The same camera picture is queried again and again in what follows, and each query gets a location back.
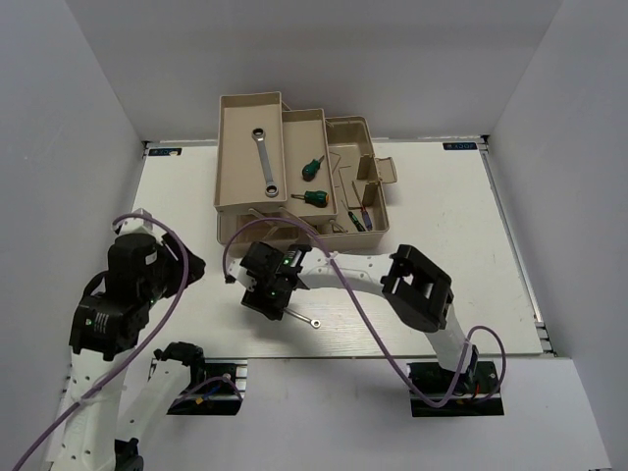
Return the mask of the blue red clear screwdriver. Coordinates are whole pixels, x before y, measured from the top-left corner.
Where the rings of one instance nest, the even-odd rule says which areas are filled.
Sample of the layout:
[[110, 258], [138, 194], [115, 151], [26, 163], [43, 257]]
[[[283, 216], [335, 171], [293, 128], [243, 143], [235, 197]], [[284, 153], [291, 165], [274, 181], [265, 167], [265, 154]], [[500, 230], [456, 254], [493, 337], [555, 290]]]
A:
[[366, 206], [363, 204], [363, 195], [359, 192], [356, 181], [352, 181], [351, 185], [352, 185], [353, 192], [359, 204], [360, 213], [362, 216], [362, 220], [364, 222], [364, 227], [368, 232], [371, 232], [373, 230], [373, 222], [372, 222], [370, 213], [368, 212]]

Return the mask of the black green precision screwdriver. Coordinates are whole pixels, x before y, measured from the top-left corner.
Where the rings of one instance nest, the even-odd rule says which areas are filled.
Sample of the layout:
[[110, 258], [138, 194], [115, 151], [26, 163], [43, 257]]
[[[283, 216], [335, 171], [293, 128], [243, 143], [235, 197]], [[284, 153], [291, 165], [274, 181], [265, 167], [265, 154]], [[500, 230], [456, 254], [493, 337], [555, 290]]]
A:
[[364, 232], [365, 229], [362, 226], [362, 224], [359, 222], [358, 218], [354, 215], [354, 213], [352, 211], [347, 211], [347, 215], [350, 219], [350, 221], [352, 222], [352, 224], [354, 225], [354, 227], [359, 231], [359, 232]]

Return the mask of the green flathead stubby screwdriver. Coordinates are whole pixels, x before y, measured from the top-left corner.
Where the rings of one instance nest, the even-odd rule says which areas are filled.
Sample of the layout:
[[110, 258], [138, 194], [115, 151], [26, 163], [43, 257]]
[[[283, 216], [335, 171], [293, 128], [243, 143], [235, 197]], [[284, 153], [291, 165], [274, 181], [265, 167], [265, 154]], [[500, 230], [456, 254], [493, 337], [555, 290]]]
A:
[[307, 163], [301, 170], [301, 176], [306, 182], [311, 182], [315, 179], [317, 173], [319, 172], [323, 161], [325, 160], [325, 156], [322, 155], [317, 159], [313, 159], [309, 163]]

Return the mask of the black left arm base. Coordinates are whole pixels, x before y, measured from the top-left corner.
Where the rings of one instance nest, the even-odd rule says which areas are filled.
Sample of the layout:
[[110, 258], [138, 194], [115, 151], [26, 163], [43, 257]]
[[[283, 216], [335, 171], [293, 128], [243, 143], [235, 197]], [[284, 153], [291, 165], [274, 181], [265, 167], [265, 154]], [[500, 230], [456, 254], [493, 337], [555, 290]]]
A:
[[171, 405], [172, 416], [236, 416], [246, 390], [247, 361], [204, 359], [189, 386]]

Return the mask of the large silver ratchet wrench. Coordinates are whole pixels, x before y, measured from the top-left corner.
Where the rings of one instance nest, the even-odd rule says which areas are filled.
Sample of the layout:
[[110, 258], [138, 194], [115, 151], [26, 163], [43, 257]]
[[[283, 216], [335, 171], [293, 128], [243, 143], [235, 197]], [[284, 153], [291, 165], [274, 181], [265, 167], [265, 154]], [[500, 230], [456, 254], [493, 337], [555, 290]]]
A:
[[264, 178], [264, 191], [268, 198], [277, 198], [280, 194], [280, 184], [271, 161], [271, 154], [268, 148], [267, 134], [262, 128], [254, 128], [251, 138], [256, 144], [262, 174]]

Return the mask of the green orange-capped phillips stubby screwdriver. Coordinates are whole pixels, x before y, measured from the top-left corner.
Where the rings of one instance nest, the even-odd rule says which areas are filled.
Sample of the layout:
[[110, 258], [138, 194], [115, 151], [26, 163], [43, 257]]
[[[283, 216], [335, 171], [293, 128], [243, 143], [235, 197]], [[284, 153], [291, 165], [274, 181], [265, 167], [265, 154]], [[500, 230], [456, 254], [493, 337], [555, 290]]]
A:
[[306, 204], [318, 208], [326, 208], [330, 200], [329, 194], [324, 190], [308, 190], [304, 191], [302, 194], [293, 193], [290, 197], [302, 200]]

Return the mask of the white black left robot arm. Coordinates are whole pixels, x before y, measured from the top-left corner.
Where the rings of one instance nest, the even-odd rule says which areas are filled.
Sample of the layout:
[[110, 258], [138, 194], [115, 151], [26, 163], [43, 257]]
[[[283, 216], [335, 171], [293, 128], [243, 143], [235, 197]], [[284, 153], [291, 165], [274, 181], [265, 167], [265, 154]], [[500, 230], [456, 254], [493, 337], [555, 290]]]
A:
[[201, 347], [172, 342], [158, 349], [156, 368], [125, 416], [119, 407], [125, 376], [140, 351], [139, 338], [151, 308], [180, 300], [198, 281], [205, 263], [175, 236], [146, 232], [116, 237], [107, 268], [85, 287], [75, 311], [69, 345], [71, 411], [54, 470], [140, 470], [140, 451], [156, 423], [183, 391], [207, 380]]

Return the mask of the beige plastic toolbox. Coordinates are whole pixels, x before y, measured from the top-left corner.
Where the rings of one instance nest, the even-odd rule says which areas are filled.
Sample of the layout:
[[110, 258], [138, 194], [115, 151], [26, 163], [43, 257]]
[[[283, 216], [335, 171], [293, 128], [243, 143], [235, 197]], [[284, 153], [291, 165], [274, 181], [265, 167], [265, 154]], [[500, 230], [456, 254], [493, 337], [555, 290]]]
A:
[[[217, 240], [231, 252], [256, 240], [286, 247], [305, 236], [295, 226], [313, 229], [333, 250], [371, 249], [390, 230], [384, 187], [396, 183], [392, 158], [376, 155], [367, 120], [362, 116], [329, 117], [321, 108], [290, 108], [279, 91], [224, 95], [220, 99], [214, 207]], [[266, 131], [271, 161], [280, 184], [277, 198], [268, 198], [254, 128]], [[315, 179], [306, 182], [302, 168], [325, 156]], [[356, 181], [370, 213], [368, 232], [351, 182]], [[318, 208], [293, 193], [324, 190], [330, 200]], [[352, 211], [364, 227], [350, 221]]]

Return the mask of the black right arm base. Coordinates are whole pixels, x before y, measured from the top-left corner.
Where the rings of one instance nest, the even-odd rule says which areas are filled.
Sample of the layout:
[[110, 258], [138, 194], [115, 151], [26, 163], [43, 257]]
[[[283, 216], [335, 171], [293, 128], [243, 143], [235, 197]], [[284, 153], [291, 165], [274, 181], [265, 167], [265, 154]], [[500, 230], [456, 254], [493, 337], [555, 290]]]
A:
[[[442, 369], [437, 362], [407, 364], [408, 378], [429, 399], [444, 398], [453, 373]], [[413, 418], [457, 418], [503, 416], [504, 408], [498, 387], [498, 373], [493, 361], [479, 361], [471, 378], [463, 374], [458, 379], [452, 397], [441, 408], [433, 408], [414, 392], [410, 393]]]

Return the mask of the small silver ratchet wrench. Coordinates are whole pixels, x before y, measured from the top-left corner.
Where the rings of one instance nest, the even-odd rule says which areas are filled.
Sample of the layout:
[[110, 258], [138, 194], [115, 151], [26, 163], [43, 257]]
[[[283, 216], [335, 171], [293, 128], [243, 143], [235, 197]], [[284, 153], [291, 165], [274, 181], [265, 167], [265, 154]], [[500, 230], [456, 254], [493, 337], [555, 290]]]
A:
[[321, 327], [321, 322], [318, 319], [311, 319], [289, 308], [286, 308], [284, 312], [289, 316], [308, 324], [313, 329], [319, 329]]

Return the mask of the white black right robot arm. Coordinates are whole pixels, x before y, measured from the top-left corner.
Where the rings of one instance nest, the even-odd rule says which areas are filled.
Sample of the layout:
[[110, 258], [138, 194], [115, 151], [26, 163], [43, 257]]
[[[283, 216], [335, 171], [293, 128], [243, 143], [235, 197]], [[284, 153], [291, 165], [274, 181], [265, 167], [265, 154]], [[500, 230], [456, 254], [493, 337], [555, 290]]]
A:
[[390, 255], [326, 255], [308, 244], [282, 252], [254, 242], [228, 264], [228, 275], [245, 288], [241, 304], [272, 321], [283, 319], [298, 289], [349, 287], [382, 297], [405, 326], [426, 335], [451, 389], [465, 393], [479, 378], [477, 349], [454, 313], [451, 277], [411, 245]]

